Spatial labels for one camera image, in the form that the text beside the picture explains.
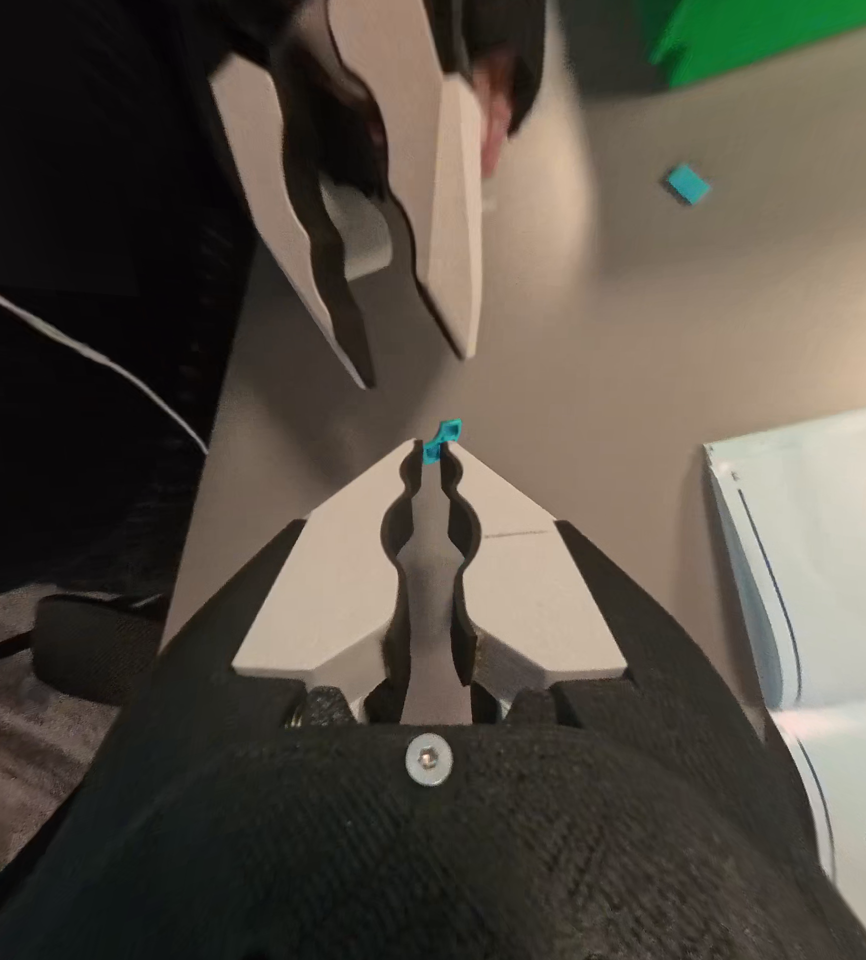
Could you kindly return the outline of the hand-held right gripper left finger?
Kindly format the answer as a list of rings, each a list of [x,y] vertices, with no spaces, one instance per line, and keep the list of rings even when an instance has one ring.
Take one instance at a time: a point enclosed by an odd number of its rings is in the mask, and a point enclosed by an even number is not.
[[[423,466],[423,444],[407,440],[308,514],[235,654],[237,674],[334,688],[356,719],[401,722],[411,628],[400,553]]]

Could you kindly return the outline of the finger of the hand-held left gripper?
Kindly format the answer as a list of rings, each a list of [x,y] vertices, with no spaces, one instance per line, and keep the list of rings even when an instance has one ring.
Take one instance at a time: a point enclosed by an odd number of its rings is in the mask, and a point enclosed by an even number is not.
[[[351,282],[379,270],[379,210],[321,174],[307,114],[283,106],[263,66],[230,54],[210,79],[223,134],[264,246],[358,387],[376,374]]]
[[[482,111],[464,2],[329,1],[340,65],[381,119],[386,180],[413,243],[418,290],[459,359],[475,356],[483,295]]]

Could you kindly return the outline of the person's black clothing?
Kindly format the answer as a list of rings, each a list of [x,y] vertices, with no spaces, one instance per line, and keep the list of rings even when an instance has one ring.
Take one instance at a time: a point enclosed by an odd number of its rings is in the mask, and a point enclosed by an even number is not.
[[[303,2],[0,2],[0,594],[176,577],[256,233],[209,118]]]

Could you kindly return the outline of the teal lego brick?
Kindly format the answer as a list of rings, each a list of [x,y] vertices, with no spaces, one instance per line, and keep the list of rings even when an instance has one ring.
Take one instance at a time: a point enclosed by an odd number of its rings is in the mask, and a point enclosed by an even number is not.
[[[670,168],[664,174],[661,186],[678,203],[690,208],[700,204],[712,191],[710,182],[688,163]]]

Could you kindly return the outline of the small teal lego piece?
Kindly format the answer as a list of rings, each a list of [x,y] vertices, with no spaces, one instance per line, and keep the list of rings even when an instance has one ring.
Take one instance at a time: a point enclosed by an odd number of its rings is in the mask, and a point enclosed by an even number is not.
[[[422,447],[422,464],[424,467],[440,462],[444,449],[452,443],[459,442],[463,429],[463,420],[452,417],[442,420],[434,436],[425,441]]]

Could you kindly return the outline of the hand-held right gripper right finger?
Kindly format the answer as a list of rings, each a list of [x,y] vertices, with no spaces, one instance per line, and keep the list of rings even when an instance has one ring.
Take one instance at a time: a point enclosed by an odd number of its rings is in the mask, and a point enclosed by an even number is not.
[[[620,678],[627,659],[556,517],[457,442],[439,466],[462,555],[450,635],[463,686],[511,706],[525,690]]]

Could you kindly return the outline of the person's left hand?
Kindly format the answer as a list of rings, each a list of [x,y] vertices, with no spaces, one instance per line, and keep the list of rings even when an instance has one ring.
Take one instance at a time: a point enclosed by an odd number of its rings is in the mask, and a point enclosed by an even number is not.
[[[482,177],[496,172],[513,117],[514,58],[509,51],[484,54],[473,66],[472,87],[482,115]]]

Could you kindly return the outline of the green lego baseplate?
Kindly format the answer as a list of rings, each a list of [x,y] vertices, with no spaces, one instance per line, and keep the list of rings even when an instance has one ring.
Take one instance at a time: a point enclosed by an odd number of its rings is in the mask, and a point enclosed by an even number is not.
[[[648,62],[685,87],[866,26],[866,1],[637,1]]]

